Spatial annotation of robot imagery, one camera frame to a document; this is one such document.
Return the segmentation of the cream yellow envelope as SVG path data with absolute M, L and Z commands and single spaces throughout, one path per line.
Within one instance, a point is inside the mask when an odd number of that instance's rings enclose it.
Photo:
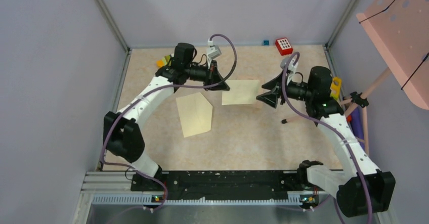
M 212 104 L 202 93 L 176 98 L 183 137 L 199 135 L 211 130 Z

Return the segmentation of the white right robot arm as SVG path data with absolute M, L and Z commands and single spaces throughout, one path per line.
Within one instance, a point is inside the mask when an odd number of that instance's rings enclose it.
M 256 99 L 273 108 L 291 99 L 303 101 L 306 113 L 298 115 L 314 122 L 330 140 L 343 168 L 343 173 L 337 174 L 317 161 L 304 161 L 296 176 L 298 186 L 304 190 L 314 185 L 320 187 L 334 197 L 346 217 L 387 211 L 396 180 L 391 172 L 383 172 L 369 158 L 354 136 L 342 107 L 330 95 L 331 71 L 315 66 L 307 82 L 294 82 L 292 77 L 292 70 L 281 72 L 262 85 L 266 92 Z

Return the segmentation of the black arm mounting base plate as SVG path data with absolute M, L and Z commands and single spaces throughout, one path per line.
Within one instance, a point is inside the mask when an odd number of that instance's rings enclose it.
M 305 184 L 295 171 L 163 171 L 158 182 L 134 174 L 131 191 L 162 192 L 171 201 L 298 201 L 317 205 L 324 201 L 320 188 Z

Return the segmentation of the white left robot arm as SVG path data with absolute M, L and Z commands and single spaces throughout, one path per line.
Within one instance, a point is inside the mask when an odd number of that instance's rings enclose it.
M 216 57 L 221 55 L 218 46 L 209 41 L 206 63 L 194 62 L 195 46 L 181 42 L 174 53 L 160 67 L 148 86 L 126 107 L 108 112 L 104 117 L 103 146 L 115 156 L 123 158 L 131 168 L 144 174 L 143 184 L 157 190 L 162 184 L 161 167 L 145 152 L 141 133 L 146 120 L 169 96 L 187 80 L 202 82 L 207 91 L 228 91 L 230 88 L 218 71 Z

